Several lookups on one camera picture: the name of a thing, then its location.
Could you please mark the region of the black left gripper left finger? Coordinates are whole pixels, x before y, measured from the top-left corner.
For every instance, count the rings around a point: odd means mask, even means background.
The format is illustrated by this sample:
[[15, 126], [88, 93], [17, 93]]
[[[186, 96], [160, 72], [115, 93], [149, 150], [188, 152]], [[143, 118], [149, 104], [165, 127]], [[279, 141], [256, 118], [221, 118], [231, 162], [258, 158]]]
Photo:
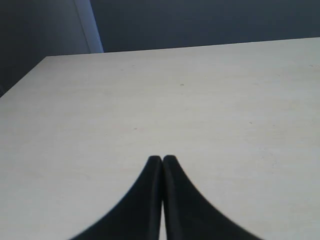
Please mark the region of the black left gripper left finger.
[[158, 240], [162, 214], [162, 159], [150, 156], [125, 196], [74, 240]]

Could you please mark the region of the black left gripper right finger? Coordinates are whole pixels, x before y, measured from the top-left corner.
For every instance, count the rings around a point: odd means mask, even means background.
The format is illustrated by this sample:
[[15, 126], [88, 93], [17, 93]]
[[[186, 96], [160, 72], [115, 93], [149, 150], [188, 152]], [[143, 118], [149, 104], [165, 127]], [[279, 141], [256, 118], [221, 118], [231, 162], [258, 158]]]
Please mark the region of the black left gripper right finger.
[[164, 217], [168, 240], [258, 240], [197, 190], [174, 155], [163, 158]]

